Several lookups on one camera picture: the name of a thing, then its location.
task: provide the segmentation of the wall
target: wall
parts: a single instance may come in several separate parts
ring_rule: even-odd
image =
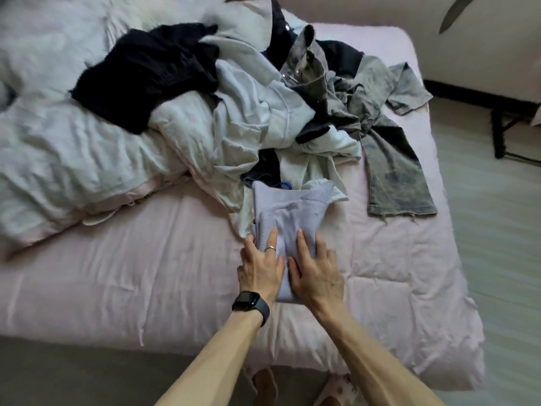
[[[308,21],[404,28],[424,78],[541,102],[541,0],[474,0],[442,35],[455,0],[279,0]]]

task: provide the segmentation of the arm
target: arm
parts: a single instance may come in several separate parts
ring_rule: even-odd
[[[323,239],[316,236],[315,260],[301,231],[297,246],[301,270],[293,258],[288,258],[293,289],[329,334],[369,405],[444,406],[432,390],[355,322],[342,303],[344,283],[336,254],[327,250]]]
[[[278,230],[274,229],[267,245],[276,247],[277,237]],[[240,290],[258,292],[272,309],[285,263],[283,257],[276,258],[272,249],[259,252],[253,240],[253,236],[246,238],[241,251],[242,266],[237,269]],[[226,406],[262,322],[258,311],[233,312],[156,406]]]

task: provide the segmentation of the person's right hand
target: person's right hand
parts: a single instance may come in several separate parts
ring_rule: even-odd
[[[315,236],[316,258],[312,259],[302,230],[297,231],[299,261],[288,257],[294,292],[317,317],[321,311],[342,304],[343,276],[336,266],[336,252],[328,250],[319,234]]]

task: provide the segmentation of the bed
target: bed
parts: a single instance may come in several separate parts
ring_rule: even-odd
[[[315,24],[386,64],[413,45],[393,27]],[[438,209],[430,218],[369,217],[363,162],[339,172],[349,201],[333,204],[321,232],[337,251],[355,319],[434,389],[470,390],[484,378],[482,323],[469,297],[431,136],[429,108],[398,117]],[[77,225],[0,264],[0,334],[62,344],[196,355],[225,323],[238,294],[241,240],[223,207],[193,180]],[[345,373],[306,307],[277,304],[248,359]]]

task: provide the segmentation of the floor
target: floor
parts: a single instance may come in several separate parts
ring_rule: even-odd
[[[431,103],[456,242],[485,326],[486,388],[438,393],[448,406],[541,404],[541,168],[495,160],[489,111]],[[510,150],[541,158],[541,129],[519,125]],[[190,362],[0,338],[2,406],[151,406]],[[325,375],[276,368],[280,405],[312,406]],[[231,406],[249,405],[242,377]]]

